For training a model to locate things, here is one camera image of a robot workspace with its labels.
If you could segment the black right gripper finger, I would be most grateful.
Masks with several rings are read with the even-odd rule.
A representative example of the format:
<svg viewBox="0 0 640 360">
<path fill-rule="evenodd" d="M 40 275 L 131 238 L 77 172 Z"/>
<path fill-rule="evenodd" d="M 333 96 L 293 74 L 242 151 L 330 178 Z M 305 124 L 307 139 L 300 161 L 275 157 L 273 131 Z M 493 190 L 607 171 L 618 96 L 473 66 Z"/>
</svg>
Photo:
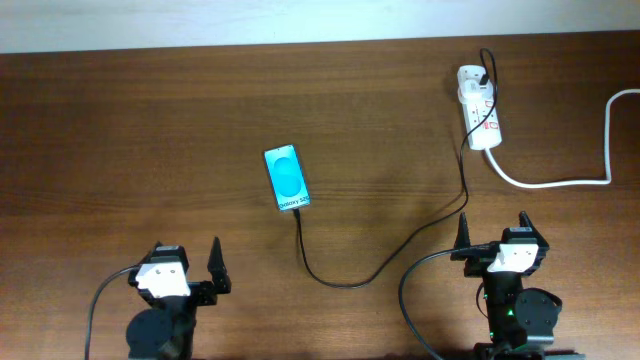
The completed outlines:
<svg viewBox="0 0 640 360">
<path fill-rule="evenodd" d="M 465 261 L 470 257 L 471 251 L 471 241 L 466 214 L 461 212 L 458 220 L 458 231 L 453 246 L 453 252 L 450 255 L 450 260 Z"/>
<path fill-rule="evenodd" d="M 531 222 L 528 214 L 525 211 L 521 211 L 518 215 L 519 217 L 519 226 L 533 229 L 534 225 Z"/>
</svg>

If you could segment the blue Galaxy S25 smartphone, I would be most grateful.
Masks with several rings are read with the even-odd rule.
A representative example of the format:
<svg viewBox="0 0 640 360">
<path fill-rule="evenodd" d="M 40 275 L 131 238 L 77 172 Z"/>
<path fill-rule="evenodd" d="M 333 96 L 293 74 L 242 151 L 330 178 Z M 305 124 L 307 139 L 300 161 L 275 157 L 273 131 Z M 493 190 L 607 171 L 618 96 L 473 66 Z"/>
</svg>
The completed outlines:
<svg viewBox="0 0 640 360">
<path fill-rule="evenodd" d="M 281 212 L 311 204 L 304 173 L 292 144 L 266 150 L 264 160 L 275 201 Z"/>
</svg>

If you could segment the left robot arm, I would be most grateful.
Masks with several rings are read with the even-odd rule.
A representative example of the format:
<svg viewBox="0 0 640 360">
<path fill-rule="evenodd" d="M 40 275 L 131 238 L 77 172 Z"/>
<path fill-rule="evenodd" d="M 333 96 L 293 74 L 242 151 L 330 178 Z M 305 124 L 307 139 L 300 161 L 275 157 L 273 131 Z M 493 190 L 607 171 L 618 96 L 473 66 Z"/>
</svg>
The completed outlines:
<svg viewBox="0 0 640 360">
<path fill-rule="evenodd" d="M 211 278 L 189 281 L 189 261 L 180 245 L 160 242 L 141 259 L 128 277 L 149 308 L 138 313 L 126 329 L 130 359 L 179 359 L 193 356 L 193 339 L 200 307 L 214 306 L 231 292 L 221 243 L 212 243 L 207 271 Z"/>
</svg>

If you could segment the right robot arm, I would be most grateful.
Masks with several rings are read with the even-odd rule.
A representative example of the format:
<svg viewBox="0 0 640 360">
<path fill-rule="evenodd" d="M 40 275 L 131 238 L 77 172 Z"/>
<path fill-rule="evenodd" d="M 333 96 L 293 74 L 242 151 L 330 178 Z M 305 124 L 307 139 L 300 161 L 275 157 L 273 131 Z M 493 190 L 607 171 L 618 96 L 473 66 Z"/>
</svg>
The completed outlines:
<svg viewBox="0 0 640 360">
<path fill-rule="evenodd" d="M 450 259 L 465 263 L 465 277 L 482 280 L 477 294 L 484 298 L 489 326 L 490 341 L 474 345 L 473 359 L 586 357 L 574 350 L 549 349 L 563 302 L 551 292 L 523 286 L 523 279 L 539 269 L 549 249 L 524 211 L 519 214 L 519 225 L 505 228 L 500 240 L 476 246 L 471 244 L 466 216 L 459 216 Z"/>
</svg>

